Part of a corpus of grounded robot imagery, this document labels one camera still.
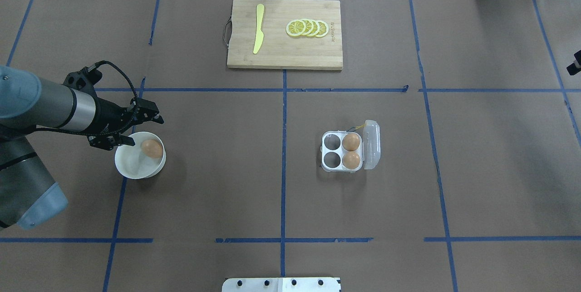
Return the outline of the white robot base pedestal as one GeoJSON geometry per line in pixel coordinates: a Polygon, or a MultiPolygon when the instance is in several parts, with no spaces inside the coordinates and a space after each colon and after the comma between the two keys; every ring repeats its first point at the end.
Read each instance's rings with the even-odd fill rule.
{"type": "Polygon", "coordinates": [[[336,277],[256,277],[230,278],[222,284],[222,292],[340,292],[336,277]]]}

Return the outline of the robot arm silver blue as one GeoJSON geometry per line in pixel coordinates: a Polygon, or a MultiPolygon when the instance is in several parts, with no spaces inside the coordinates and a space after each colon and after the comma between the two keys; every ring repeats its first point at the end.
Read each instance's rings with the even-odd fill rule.
{"type": "Polygon", "coordinates": [[[0,221],[1,230],[31,230],[63,212],[69,202],[30,140],[37,133],[76,135],[106,151],[135,146],[128,130],[164,123],[157,104],[138,95],[129,76],[102,60],[66,75],[62,83],[30,71],[1,66],[0,221]],[[126,106],[102,98],[100,67],[112,67],[128,85],[126,106]]]}

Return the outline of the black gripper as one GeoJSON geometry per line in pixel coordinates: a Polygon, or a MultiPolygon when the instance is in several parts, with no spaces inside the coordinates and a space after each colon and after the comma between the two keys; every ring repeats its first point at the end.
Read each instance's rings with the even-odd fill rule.
{"type": "Polygon", "coordinates": [[[111,151],[118,146],[135,146],[133,138],[123,135],[132,126],[145,122],[164,124],[157,104],[134,97],[128,107],[96,98],[93,122],[89,125],[89,145],[111,151]]]}

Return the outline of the robot arm tip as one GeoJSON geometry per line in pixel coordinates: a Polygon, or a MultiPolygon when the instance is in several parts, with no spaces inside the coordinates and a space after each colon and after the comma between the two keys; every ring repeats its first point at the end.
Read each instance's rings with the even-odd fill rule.
{"type": "Polygon", "coordinates": [[[569,75],[576,75],[581,72],[581,50],[575,52],[573,56],[575,60],[566,67],[569,75]]]}

